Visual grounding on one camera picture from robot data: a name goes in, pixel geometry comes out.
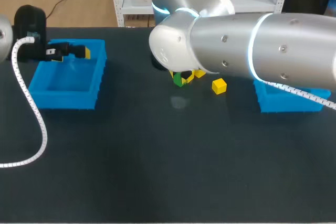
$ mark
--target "white cable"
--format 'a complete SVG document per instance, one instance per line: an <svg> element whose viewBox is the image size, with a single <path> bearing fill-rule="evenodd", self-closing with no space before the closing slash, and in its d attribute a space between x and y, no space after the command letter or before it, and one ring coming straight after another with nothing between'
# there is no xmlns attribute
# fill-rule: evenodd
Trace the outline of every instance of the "white cable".
<svg viewBox="0 0 336 224"><path fill-rule="evenodd" d="M42 132L42 145L41 145L40 149L38 150L38 152L34 156L32 156L32 157L30 157L26 160L19 161L19 162L5 163L5 164L0 163L0 168L10 168L10 167L27 165L27 164L35 161L36 159L38 159L42 155L42 153L44 152L44 150L46 149L46 146L47 146L48 135L47 135L46 126L44 124L43 118L42 118L40 112L38 111L38 108L37 108L32 96L30 95L30 93L27 89L27 86L25 85L25 82L23 81L23 78L22 78L20 70L19 70L19 66L17 64L17 52L18 52L20 46L22 46L23 44L34 43L34 42L35 42L34 37L25 37L23 39L18 40L14 44L13 50L12 50L12 66L13 66L13 69L14 69L14 74L16 76L16 79L17 79L17 81L18 81L18 83L19 83L19 85L20 85L20 87L23 91L23 94L25 95L30 107L32 108L32 110L35 114L35 117L38 121L38 124L40 125L41 132Z"/></svg>
<svg viewBox="0 0 336 224"><path fill-rule="evenodd" d="M272 87L275 87L277 89L281 89L281 90L287 91L289 93L296 94L296 95L298 95L300 97L304 97L304 98L309 99L309 100L311 100L313 102L320 103L320 104L322 104L322 105L324 105L326 107L329 107L329 108L331 108L333 110L336 110L336 103L331 102L329 100L326 100L324 98L318 97L318 96L316 96L314 94L302 91L300 89L293 88L293 87L285 85L285 84L279 84L279 83L269 82L269 81L264 81L264 80L261 80L261 82L263 82L265 84L268 84L268 85L270 85Z"/></svg>

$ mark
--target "yellow cube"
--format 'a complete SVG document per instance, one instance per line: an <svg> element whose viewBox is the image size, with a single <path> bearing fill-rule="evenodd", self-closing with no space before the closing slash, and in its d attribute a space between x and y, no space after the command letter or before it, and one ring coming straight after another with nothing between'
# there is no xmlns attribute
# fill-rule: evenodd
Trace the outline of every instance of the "yellow cube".
<svg viewBox="0 0 336 224"><path fill-rule="evenodd" d="M191 82L195 78L195 70L191 71L191 76L188 77L187 83Z"/></svg>
<svg viewBox="0 0 336 224"><path fill-rule="evenodd" d="M203 70L195 70L195 76L197 78L202 77L203 75L205 75L206 73Z"/></svg>
<svg viewBox="0 0 336 224"><path fill-rule="evenodd" d="M213 91L215 91L216 94L221 94L221 93L226 92L226 87L227 87L227 84L222 78L212 82L212 89Z"/></svg>

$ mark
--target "black table surface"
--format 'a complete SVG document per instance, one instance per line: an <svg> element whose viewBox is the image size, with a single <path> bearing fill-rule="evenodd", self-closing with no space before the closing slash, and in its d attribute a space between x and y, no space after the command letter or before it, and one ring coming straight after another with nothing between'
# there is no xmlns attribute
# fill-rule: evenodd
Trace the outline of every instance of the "black table surface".
<svg viewBox="0 0 336 224"><path fill-rule="evenodd" d="M0 170L0 222L336 221L336 112L261 114L251 80L182 88L150 62L148 29L48 29L104 39L96 110L43 110L36 162ZM35 63L20 65L29 84ZM0 163L32 156L38 124L0 65Z"/></svg>

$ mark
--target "table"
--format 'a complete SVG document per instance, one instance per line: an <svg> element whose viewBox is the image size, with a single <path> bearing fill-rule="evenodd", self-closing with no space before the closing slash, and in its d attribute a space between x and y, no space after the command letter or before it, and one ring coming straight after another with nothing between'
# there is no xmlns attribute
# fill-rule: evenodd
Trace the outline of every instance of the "table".
<svg viewBox="0 0 336 224"><path fill-rule="evenodd" d="M251 80L179 88L151 66L148 29L48 29L106 41L95 111L44 110L36 162L0 170L0 222L336 221L336 113L260 114ZM35 63L20 65L26 83ZM0 65L0 162L41 142L10 63Z"/></svg>

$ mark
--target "blue box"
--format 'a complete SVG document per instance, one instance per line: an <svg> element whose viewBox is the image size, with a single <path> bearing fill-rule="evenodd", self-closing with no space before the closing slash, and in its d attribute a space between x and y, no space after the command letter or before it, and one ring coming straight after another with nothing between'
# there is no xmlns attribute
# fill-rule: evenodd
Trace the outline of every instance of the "blue box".
<svg viewBox="0 0 336 224"><path fill-rule="evenodd" d="M40 62L29 85L31 96L39 109L93 110L107 59L105 41L53 39L50 44L58 42L85 45L91 59L70 54L63 62Z"/></svg>
<svg viewBox="0 0 336 224"><path fill-rule="evenodd" d="M323 105L304 97L274 88L255 80L254 86L262 113L268 112L318 112ZM331 92L324 89L301 89L324 99L329 98Z"/></svg>

